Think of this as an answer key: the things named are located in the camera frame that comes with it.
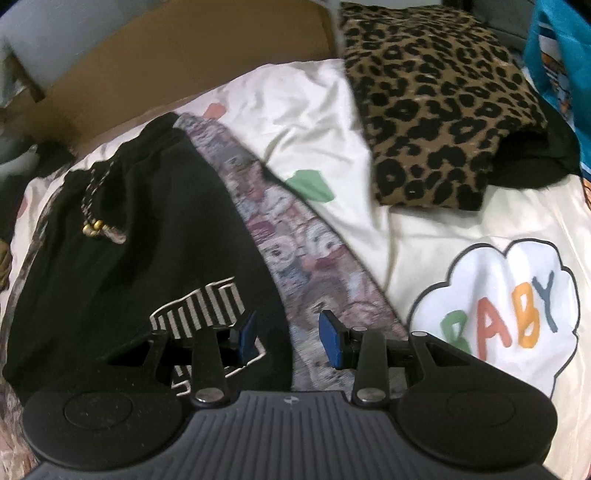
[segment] leopard print clothing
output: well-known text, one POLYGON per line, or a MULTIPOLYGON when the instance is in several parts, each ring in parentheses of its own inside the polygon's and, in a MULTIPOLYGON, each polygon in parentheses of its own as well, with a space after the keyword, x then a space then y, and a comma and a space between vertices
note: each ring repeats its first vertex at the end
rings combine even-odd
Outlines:
POLYGON ((509 51, 446 7, 345 3, 342 25, 377 200, 478 210, 500 140, 547 127, 509 51))

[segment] bed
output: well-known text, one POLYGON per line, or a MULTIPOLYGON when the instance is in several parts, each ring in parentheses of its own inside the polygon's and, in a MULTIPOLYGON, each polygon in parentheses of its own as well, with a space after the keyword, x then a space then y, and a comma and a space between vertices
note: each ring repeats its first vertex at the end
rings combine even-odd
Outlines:
MULTIPOLYGON (((461 337, 475 355, 484 354, 493 365, 551 396, 558 431, 545 465, 562 479, 587 477, 591 223, 578 177, 541 190, 489 187, 479 212, 377 206, 370 193, 370 152, 342 62, 336 59, 263 65, 91 141, 96 129, 115 126, 111 118, 77 138, 81 150, 98 146, 73 168, 88 169, 109 159, 145 122, 171 109, 218 119, 306 198, 411 330, 427 330, 447 341, 461 337), (518 301, 511 303, 515 296, 518 301), (537 343, 525 349, 519 322, 531 310, 529 300, 545 321, 537 343), (479 336, 476 319, 481 314, 499 317, 509 340, 479 336)), ((35 179, 27 188, 11 245, 11 288, 37 221, 63 178, 35 179)), ((10 295, 10 288, 0 294, 2 312, 10 295)))

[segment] teddy bear print fabric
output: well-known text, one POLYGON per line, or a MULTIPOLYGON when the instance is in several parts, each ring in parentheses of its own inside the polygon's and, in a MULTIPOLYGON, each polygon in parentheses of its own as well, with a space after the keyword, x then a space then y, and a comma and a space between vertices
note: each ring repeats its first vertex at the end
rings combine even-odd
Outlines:
POLYGON ((343 4, 343 32, 383 205, 478 210, 501 139, 547 127, 509 51, 467 12, 343 4))
POLYGON ((320 343, 319 313, 330 309, 349 327, 404 339, 398 316, 342 240, 226 127, 189 114, 175 126, 220 175, 273 276, 290 323, 294 389, 350 391, 353 374, 332 369, 320 343))

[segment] brown cardboard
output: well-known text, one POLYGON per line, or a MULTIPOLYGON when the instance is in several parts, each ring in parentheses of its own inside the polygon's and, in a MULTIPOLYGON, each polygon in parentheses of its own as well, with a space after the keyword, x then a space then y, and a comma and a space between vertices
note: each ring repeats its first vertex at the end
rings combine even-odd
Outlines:
POLYGON ((265 63, 334 56, 330 20, 307 0, 168 0, 92 50, 13 123, 38 141, 88 147, 265 63))

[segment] gray wall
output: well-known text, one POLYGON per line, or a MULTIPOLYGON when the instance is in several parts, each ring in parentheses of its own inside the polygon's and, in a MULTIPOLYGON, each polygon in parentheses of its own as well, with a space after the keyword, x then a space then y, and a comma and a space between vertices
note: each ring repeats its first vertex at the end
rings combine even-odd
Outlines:
POLYGON ((33 79, 48 87, 94 46, 163 1, 20 0, 0 18, 0 37, 33 79))

